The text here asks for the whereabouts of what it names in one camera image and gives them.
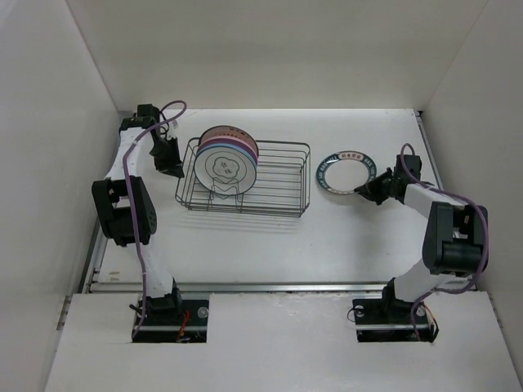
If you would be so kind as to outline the green rimmed white plate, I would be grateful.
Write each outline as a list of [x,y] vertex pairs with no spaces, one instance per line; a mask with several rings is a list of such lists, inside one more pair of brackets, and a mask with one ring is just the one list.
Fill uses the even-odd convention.
[[324,158],[315,172],[318,186],[334,195],[352,195],[355,189],[374,180],[377,165],[367,154],[343,150]]

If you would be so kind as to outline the grey wire dish rack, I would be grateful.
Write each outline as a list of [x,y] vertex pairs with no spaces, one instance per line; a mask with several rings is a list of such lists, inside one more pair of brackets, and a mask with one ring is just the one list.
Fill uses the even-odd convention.
[[220,195],[206,189],[194,170],[199,139],[187,144],[175,199],[193,211],[300,217],[311,200],[311,148],[302,142],[259,140],[256,180],[247,192]]

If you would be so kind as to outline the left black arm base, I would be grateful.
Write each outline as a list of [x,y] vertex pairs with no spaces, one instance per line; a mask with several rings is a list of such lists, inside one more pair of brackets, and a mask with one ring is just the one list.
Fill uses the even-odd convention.
[[133,343],[206,343],[208,333],[209,300],[183,300],[181,314],[167,321],[147,318],[141,328],[141,308],[129,305],[135,312],[132,329]]

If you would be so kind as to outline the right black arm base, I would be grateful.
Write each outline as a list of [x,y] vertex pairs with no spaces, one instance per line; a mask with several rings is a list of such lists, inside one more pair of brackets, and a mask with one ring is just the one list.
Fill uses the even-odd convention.
[[421,304],[413,319],[411,306],[387,313],[378,298],[356,298],[347,314],[352,313],[356,339],[359,343],[426,342],[433,343],[438,337],[438,322]]

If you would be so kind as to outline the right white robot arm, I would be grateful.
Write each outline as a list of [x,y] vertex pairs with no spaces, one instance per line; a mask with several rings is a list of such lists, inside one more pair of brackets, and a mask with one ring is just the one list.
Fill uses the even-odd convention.
[[489,257],[488,219],[484,207],[421,181],[422,161],[399,154],[396,166],[355,193],[377,205],[394,199],[427,219],[421,258],[382,289],[378,313],[389,323],[414,323],[417,308],[434,292],[459,294],[469,285],[445,289],[456,278],[478,278]]

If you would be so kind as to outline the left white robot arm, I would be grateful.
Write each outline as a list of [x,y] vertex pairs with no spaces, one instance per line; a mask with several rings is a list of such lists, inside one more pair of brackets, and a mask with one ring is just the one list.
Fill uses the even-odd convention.
[[133,246],[141,269],[142,299],[136,308],[139,324],[171,324],[183,312],[181,294],[164,257],[155,249],[158,217],[142,175],[148,162],[157,172],[184,177],[178,139],[169,127],[186,111],[167,118],[152,104],[138,105],[120,124],[116,157],[104,179],[92,183],[92,197],[102,232],[119,247]]

